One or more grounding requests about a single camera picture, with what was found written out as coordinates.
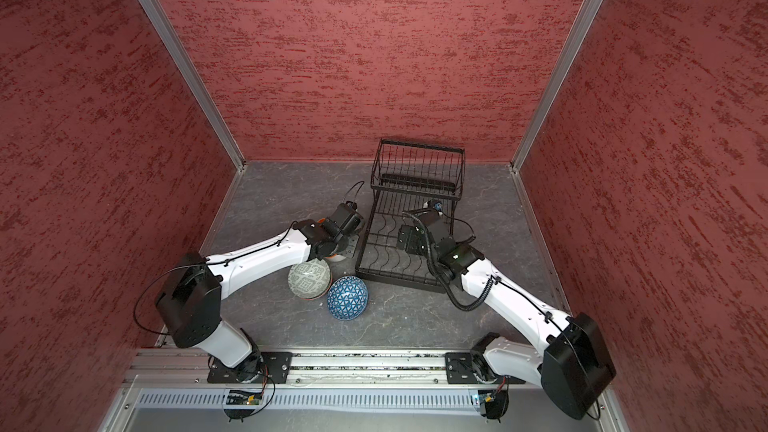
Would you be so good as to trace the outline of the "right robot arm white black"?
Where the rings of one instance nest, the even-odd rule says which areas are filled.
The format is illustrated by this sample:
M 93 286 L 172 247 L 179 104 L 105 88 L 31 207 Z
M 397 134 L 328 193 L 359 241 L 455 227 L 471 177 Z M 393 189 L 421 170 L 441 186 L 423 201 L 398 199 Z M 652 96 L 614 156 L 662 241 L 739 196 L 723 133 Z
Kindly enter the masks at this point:
M 424 256 L 429 273 L 463 312 L 493 309 L 530 344 L 530 351 L 489 334 L 475 349 L 481 371 L 539 386 L 573 419 L 600 416 L 598 400 L 616 368 L 597 322 L 547 304 L 505 276 L 470 241 L 457 241 L 441 211 L 429 207 L 402 214 L 398 246 Z

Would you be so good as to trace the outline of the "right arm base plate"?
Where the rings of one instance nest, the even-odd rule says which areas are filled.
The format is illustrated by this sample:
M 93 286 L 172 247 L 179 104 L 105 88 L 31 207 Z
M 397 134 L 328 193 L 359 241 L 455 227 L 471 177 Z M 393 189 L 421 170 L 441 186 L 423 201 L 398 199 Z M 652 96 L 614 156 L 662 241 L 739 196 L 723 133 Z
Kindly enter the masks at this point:
M 493 372 L 481 355 L 472 352 L 448 352 L 444 355 L 446 379 L 450 385 L 525 385 L 512 376 Z

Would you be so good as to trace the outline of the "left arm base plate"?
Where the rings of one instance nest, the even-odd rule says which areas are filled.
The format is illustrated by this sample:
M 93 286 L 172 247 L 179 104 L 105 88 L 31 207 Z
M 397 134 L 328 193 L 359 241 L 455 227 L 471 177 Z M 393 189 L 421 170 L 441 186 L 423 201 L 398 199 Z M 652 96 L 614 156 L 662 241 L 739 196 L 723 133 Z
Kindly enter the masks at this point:
M 207 382 L 210 384 L 266 384 L 287 382 L 294 355 L 291 352 L 252 353 L 240 365 L 226 367 L 219 359 L 209 357 Z

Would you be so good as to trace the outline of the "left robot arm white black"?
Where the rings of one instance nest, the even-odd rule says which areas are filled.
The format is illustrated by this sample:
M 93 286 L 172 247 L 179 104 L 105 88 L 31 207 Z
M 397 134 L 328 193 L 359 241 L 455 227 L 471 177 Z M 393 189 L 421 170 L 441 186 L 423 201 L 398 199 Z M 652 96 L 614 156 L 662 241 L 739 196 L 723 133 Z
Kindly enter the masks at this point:
M 222 302 L 274 272 L 339 255 L 362 222 L 357 204 L 345 201 L 321 221 L 295 221 L 254 245 L 206 258 L 187 255 L 169 271 L 155 299 L 167 333 L 177 347 L 199 348 L 242 381 L 253 380 L 262 370 L 261 353 L 222 318 Z

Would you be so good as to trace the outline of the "white pink bowl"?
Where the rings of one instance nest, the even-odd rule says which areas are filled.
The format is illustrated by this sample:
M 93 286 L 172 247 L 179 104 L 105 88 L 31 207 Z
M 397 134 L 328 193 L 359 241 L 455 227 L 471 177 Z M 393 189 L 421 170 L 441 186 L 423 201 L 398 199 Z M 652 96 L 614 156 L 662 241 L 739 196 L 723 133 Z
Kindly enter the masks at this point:
M 341 261 L 344 261 L 346 259 L 349 259 L 349 258 L 351 258 L 353 256 L 354 256 L 353 253 L 349 253 L 347 251 L 342 251 L 340 253 L 335 253 L 335 254 L 333 254 L 331 256 L 326 257 L 326 260 L 331 262 L 331 263 L 336 263 L 336 262 L 341 262 Z

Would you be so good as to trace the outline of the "green patterned ceramic bowl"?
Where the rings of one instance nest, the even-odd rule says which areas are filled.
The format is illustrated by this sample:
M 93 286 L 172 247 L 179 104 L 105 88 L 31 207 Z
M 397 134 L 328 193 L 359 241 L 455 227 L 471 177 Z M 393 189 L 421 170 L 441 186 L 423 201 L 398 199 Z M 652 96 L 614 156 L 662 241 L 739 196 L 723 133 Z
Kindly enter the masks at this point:
M 298 298 L 314 300 L 322 297 L 332 284 L 331 268 L 325 260 L 296 264 L 288 273 L 290 291 Z

